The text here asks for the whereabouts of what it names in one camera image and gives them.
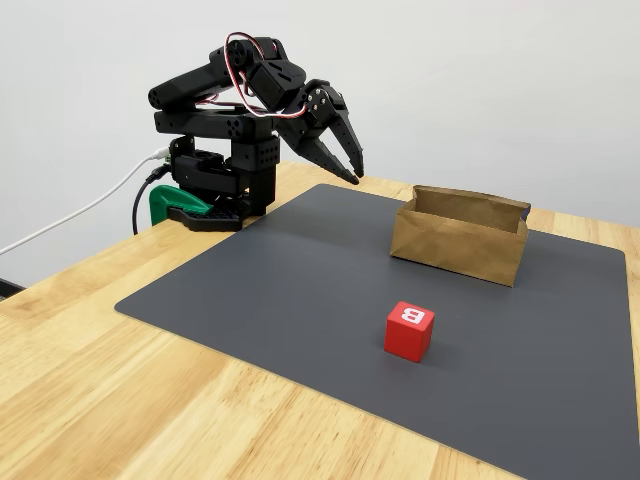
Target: white wire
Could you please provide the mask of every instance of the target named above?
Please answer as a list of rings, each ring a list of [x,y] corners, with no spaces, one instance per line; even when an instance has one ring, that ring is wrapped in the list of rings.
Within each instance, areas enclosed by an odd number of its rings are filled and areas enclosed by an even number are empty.
[[[86,212],[87,210],[89,210],[90,208],[95,207],[97,204],[99,204],[100,202],[102,202],[104,199],[106,199],[107,197],[109,197],[113,192],[115,192],[116,190],[118,190],[122,185],[125,184],[125,182],[127,180],[129,180],[134,173],[136,173],[140,167],[142,167],[142,165],[144,165],[146,162],[148,162],[149,160],[160,160],[160,159],[164,159],[166,157],[166,155],[168,154],[168,149],[167,148],[160,148],[158,150],[156,150],[153,155],[145,158],[144,160],[140,161],[135,167],[133,167],[133,169],[127,173],[127,175],[120,180],[111,190],[109,190],[107,193],[105,193],[104,195],[102,195],[100,198],[97,198],[96,200],[94,200],[93,202],[91,202],[89,205],[86,205],[84,207],[82,207],[80,210],[76,210],[75,212],[73,212],[70,215],[67,215],[64,218],[61,218],[60,220],[58,220],[57,222],[53,222],[51,225],[47,225],[44,228],[41,228],[40,230],[38,230],[37,232],[32,233],[31,235],[28,235],[26,237],[24,237],[22,240],[18,240],[15,243],[12,243],[11,245],[9,245],[8,247],[3,248],[2,250],[0,250],[0,255],[4,255],[5,253],[13,250],[14,248],[19,247],[20,245],[23,245],[31,240],[33,240],[36,237],[39,237],[40,235],[42,235],[43,233],[48,232],[49,230],[56,228],[59,225],[62,225],[65,222],[68,222],[69,220],[71,220],[72,218],[77,217],[78,215],[80,215],[81,213]]]
[[[233,86],[236,87],[236,90],[238,91],[238,94],[240,95],[240,100],[242,100],[242,103],[244,104],[245,108],[247,110],[249,110],[251,113],[253,113],[256,117],[274,117],[274,118],[298,118],[302,115],[304,115],[304,113],[307,111],[307,106],[303,105],[303,107],[295,112],[295,113],[260,113],[256,110],[254,110],[251,105],[249,105],[249,103],[247,102],[247,99],[244,98],[244,95],[242,93],[242,89],[240,88],[240,85],[238,84],[238,81],[236,80],[236,76],[233,73],[233,70],[231,69],[231,62],[229,62],[229,39],[233,36],[240,36],[243,38],[246,38],[247,40],[249,40],[254,47],[256,47],[256,50],[258,50],[258,53],[260,54],[260,56],[262,57],[262,59],[264,59],[264,52],[262,51],[262,48],[260,47],[260,44],[258,44],[258,42],[256,41],[255,38],[253,38],[251,35],[248,35],[244,32],[232,32],[229,35],[227,35],[227,38],[224,41],[224,62],[227,65],[227,71],[229,72],[229,77],[231,77],[231,82],[233,83]]]

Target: white letter b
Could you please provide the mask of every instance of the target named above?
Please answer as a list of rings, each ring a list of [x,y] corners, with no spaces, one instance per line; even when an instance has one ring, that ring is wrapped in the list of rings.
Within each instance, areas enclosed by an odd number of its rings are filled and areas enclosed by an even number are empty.
[[[407,322],[415,323],[416,325],[420,323],[420,320],[422,320],[422,317],[424,317],[424,312],[421,312],[420,310],[416,310],[415,308],[405,308],[404,313],[402,314],[403,320],[406,320]]]

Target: green clamp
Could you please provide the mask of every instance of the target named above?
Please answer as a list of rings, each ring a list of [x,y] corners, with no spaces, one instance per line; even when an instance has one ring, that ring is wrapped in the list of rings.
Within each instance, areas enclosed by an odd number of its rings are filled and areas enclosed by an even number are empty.
[[[167,209],[176,207],[185,212],[205,215],[211,205],[184,190],[169,185],[158,185],[149,193],[151,224],[156,225],[168,217]]]

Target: white cable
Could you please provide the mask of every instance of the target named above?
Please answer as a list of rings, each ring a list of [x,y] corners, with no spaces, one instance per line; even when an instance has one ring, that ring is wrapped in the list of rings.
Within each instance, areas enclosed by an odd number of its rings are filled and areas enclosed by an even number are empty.
[[[46,227],[38,230],[37,232],[32,233],[31,235],[24,237],[22,240],[18,240],[16,243],[13,243],[11,245],[9,245],[8,247],[3,248],[2,250],[0,250],[0,255],[4,255],[5,253],[13,250],[14,248],[19,247],[20,245],[27,243],[30,240],[33,240],[36,237],[39,237],[40,235],[42,235],[45,232],[48,232],[49,230],[56,228],[59,225],[62,225],[65,222],[68,222],[69,220],[71,220],[72,218],[77,217],[78,215],[80,215],[81,213],[86,212],[87,210],[89,210],[90,208],[95,207],[97,204],[99,204],[100,202],[102,202],[104,199],[106,199],[107,197],[109,197],[113,192],[115,192],[116,190],[118,190],[122,185],[125,184],[125,182],[127,180],[129,180],[134,173],[136,173],[138,171],[138,169],[144,165],[146,162],[148,162],[149,160],[162,160],[165,157],[167,157],[169,155],[169,148],[168,147],[164,147],[164,148],[159,148],[158,150],[156,150],[155,152],[153,152],[152,155],[150,155],[149,157],[145,158],[144,160],[142,160],[141,162],[139,162],[135,167],[133,167],[133,169],[127,173],[127,175],[120,180],[111,190],[109,190],[107,193],[105,193],[104,195],[102,195],[100,198],[97,198],[96,200],[94,200],[93,202],[91,202],[89,205],[86,205],[85,207],[82,207],[80,210],[76,210],[75,212],[73,212],[70,215],[67,215],[64,218],[61,218],[60,220],[58,220],[57,222],[52,223],[51,225],[47,225]]]

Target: black cable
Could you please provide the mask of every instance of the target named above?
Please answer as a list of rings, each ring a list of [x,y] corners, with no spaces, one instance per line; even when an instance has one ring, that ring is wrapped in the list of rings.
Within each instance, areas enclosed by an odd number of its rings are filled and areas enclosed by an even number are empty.
[[[160,167],[156,168],[153,172],[151,172],[151,175],[149,175],[147,179],[144,181],[144,183],[142,184],[142,187],[140,187],[140,190],[138,190],[136,199],[133,202],[133,212],[131,213],[131,223],[133,225],[134,235],[138,234],[138,205],[140,204],[140,199],[142,198],[142,194],[144,193],[145,189],[149,185],[151,185],[156,180],[160,180],[170,170],[171,170],[171,166],[168,163],[165,163],[164,165],[161,165]]]
[[[136,199],[133,202],[133,213],[131,214],[131,223],[133,224],[134,235],[138,234],[138,204],[140,203],[140,198],[142,197],[144,190],[149,186],[150,183],[151,182],[149,182],[149,180],[144,181],[144,183],[142,184],[142,187],[140,187],[140,190],[138,190]]]

